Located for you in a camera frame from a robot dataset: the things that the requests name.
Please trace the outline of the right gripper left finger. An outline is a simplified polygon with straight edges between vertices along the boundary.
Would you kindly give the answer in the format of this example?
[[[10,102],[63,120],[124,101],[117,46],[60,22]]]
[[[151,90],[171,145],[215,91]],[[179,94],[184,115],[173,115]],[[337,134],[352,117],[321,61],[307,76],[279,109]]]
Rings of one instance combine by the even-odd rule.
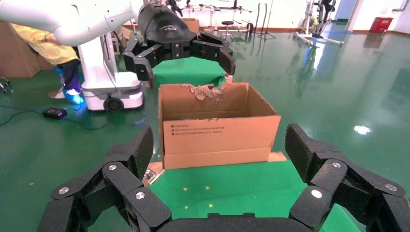
[[[143,183],[153,144],[145,126],[132,141],[112,146],[95,168],[56,187],[38,231],[85,232],[111,207],[134,232],[156,232],[170,222],[170,209]]]

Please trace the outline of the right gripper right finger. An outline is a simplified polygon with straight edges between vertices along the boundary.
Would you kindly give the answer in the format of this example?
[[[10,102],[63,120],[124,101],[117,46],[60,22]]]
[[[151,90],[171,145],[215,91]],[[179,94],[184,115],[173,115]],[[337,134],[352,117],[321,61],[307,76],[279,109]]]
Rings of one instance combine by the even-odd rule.
[[[309,137],[289,124],[285,150],[306,187],[289,218],[319,231],[334,205],[340,205],[368,232],[407,232],[410,201],[398,183],[354,164],[334,144]]]

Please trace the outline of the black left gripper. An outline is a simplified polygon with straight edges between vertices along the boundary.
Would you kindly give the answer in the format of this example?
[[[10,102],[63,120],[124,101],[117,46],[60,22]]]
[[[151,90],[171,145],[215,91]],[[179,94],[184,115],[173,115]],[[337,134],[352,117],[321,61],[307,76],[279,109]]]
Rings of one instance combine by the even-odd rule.
[[[148,82],[151,89],[155,87],[153,67],[164,60],[191,55],[217,62],[228,75],[235,74],[236,61],[227,40],[207,32],[197,36],[166,6],[153,3],[143,6],[137,24],[144,42],[129,40],[122,54],[126,70],[135,73],[139,81]]]

